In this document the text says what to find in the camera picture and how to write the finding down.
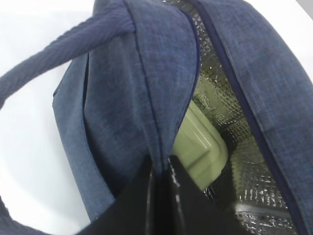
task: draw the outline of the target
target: bag handle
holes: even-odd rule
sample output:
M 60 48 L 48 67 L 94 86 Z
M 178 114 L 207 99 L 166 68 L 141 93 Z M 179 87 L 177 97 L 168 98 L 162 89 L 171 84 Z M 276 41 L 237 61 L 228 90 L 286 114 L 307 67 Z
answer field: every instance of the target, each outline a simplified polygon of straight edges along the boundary
M 134 31 L 133 20 L 124 3 L 111 4 L 0 77 L 0 109 L 9 96 L 40 74 L 83 55 L 116 36 Z

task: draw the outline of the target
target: silver insulated lining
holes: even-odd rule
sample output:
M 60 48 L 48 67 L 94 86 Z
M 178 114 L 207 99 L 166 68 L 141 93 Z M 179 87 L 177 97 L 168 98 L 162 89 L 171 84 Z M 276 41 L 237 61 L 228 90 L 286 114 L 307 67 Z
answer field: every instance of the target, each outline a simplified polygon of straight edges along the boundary
M 187 12 L 201 47 L 201 72 L 193 101 L 223 137 L 230 153 L 207 196 L 224 213 L 232 213 L 255 235 L 296 235 L 281 193 L 268 170 L 250 127 L 217 58 L 203 22 L 193 6 L 164 0 Z

